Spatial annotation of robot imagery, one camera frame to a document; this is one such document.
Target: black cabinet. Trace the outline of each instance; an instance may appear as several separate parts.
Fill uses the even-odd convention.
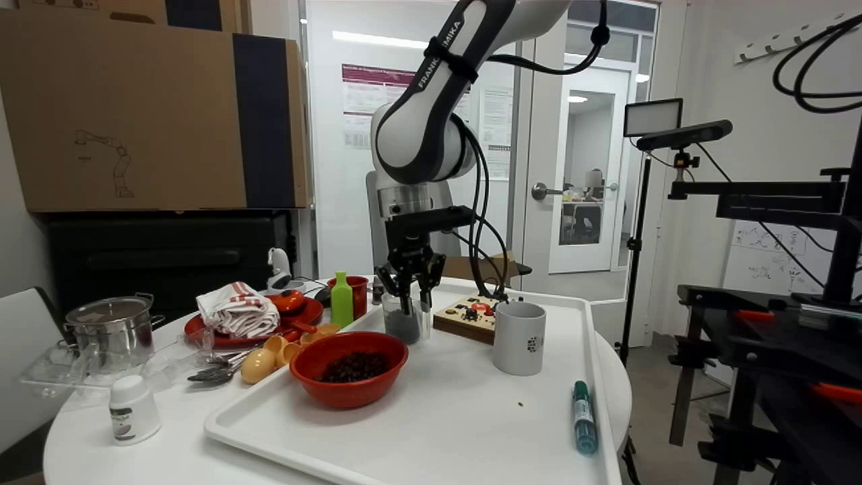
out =
[[[223,282],[264,288],[268,249],[292,244],[288,212],[48,214],[43,226],[62,314],[148,290],[153,313],[178,317]]]

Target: door handle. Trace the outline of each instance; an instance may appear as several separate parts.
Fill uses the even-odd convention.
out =
[[[537,183],[535,187],[532,187],[532,195],[537,199],[537,202],[543,202],[545,195],[549,195],[549,193],[563,193],[562,187],[549,187],[549,185],[545,185],[545,183]]]

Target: red bowl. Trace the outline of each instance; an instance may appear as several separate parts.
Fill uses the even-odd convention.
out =
[[[353,353],[382,353],[385,372],[353,383],[323,383],[323,372]],[[408,344],[401,340],[377,330],[350,330],[308,344],[292,364],[292,373],[320,407],[357,410],[382,398],[396,383],[405,364]]]

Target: white tray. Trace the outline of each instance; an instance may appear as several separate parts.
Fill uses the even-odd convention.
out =
[[[438,306],[469,296],[442,284]],[[287,368],[209,418],[209,435],[330,482],[619,482],[594,325],[580,298],[527,294],[548,309],[545,365],[501,373],[490,344],[434,330],[411,346],[392,393],[372,407],[316,407]],[[382,329],[381,309],[350,329]],[[575,449],[572,385],[588,380],[602,449]]]

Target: white table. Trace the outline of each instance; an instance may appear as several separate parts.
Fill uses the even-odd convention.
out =
[[[202,482],[202,485],[256,485],[256,482],[319,482],[287,466],[240,453],[206,435],[206,419],[223,400],[240,396],[240,380],[222,387],[187,385],[194,346],[183,341],[187,317],[156,330],[153,368],[163,430],[141,443],[114,443],[109,418],[109,391],[89,387],[71,396],[61,410],[46,453],[43,473],[48,485],[117,485],[117,482]],[[632,419],[632,380],[617,353],[597,334],[599,368],[609,400],[609,423],[617,447],[628,434]]]

